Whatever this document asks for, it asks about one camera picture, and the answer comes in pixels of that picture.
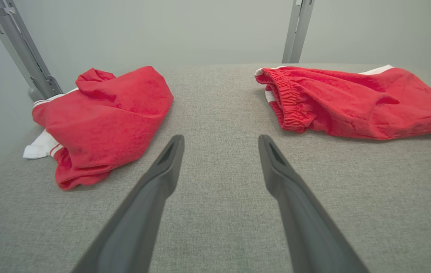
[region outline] red shorts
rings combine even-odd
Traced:
[[[258,83],[282,129],[390,140],[431,133],[431,87],[404,69],[361,74],[301,67],[262,68]]]

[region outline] red garment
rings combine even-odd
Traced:
[[[390,140],[431,133],[431,88],[387,66],[373,75],[279,67],[259,69],[282,129]]]
[[[152,67],[118,78],[90,69],[76,85],[79,90],[37,102],[32,112],[33,120],[60,144],[51,154],[63,190],[97,183],[112,169],[139,159],[173,101],[164,78]]]

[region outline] gray metal bar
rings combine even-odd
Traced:
[[[288,33],[286,34],[285,51],[283,51],[283,60],[281,63],[287,64],[290,62],[291,51],[293,50],[293,42],[298,26],[298,18],[301,9],[301,0],[293,0],[293,7],[291,9],[290,24],[288,25]]]
[[[13,0],[0,0],[0,38],[29,83],[31,88],[28,93],[32,100],[62,93],[40,57]]]
[[[300,61],[302,55],[302,49],[304,48],[305,36],[310,24],[311,11],[315,5],[315,0],[303,0],[302,10],[300,11],[300,17],[298,21],[298,27],[293,41],[293,48],[290,54],[289,63],[297,64]]]

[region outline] clothing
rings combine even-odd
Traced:
[[[139,159],[173,101],[164,78],[152,67],[117,77],[90,69],[79,89],[35,102],[33,120],[46,130],[24,157],[51,155],[63,190],[92,185],[110,171]]]
[[[280,127],[348,138],[390,140],[431,133],[431,87],[404,69],[356,74],[301,67],[262,68]]]

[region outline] folded cloth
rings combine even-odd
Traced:
[[[404,69],[278,67],[258,69],[255,77],[284,130],[377,140],[431,133],[431,88]]]
[[[110,171],[139,159],[173,101],[164,78],[152,67],[117,77],[90,69],[78,89],[35,102],[33,120],[45,131],[25,148],[25,158],[51,155],[63,190],[92,185]]]

